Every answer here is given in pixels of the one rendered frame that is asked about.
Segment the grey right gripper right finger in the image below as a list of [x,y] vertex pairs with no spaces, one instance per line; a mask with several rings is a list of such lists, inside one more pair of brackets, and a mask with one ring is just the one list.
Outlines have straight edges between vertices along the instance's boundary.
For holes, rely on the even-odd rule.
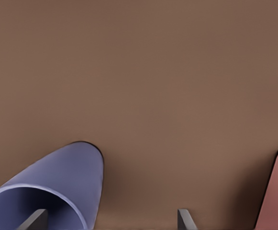
[[194,220],[187,209],[184,209],[184,208],[178,209],[177,229],[178,230],[197,230],[197,226],[194,223]]

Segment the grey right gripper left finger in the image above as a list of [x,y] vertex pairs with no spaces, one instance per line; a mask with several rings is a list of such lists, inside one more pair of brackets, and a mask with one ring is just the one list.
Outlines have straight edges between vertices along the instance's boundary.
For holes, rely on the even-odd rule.
[[16,230],[48,230],[48,211],[36,210]]

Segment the blue cup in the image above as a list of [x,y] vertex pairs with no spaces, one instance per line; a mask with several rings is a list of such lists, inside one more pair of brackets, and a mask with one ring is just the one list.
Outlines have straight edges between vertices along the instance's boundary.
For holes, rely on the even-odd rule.
[[0,187],[0,230],[15,230],[36,210],[49,230],[93,230],[104,161],[99,149],[74,142],[36,161]]

